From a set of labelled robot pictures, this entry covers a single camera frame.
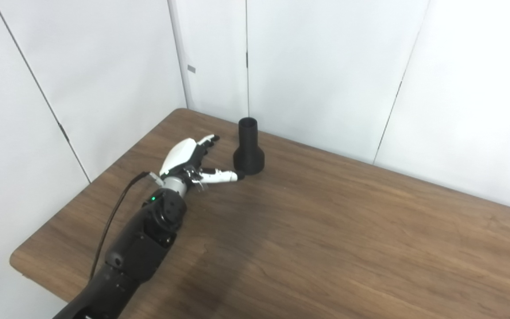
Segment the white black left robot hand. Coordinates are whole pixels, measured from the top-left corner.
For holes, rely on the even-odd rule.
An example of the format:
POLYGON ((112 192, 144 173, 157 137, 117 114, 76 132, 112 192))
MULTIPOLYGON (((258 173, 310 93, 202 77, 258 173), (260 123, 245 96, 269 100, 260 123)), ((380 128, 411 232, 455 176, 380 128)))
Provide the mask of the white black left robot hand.
POLYGON ((182 198, 193 185, 203 190, 207 184, 231 183, 245 178, 242 171, 223 171, 202 167, 209 148, 220 137, 204 136, 200 141, 188 138, 177 143, 168 153, 159 171, 161 188, 172 190, 182 198))

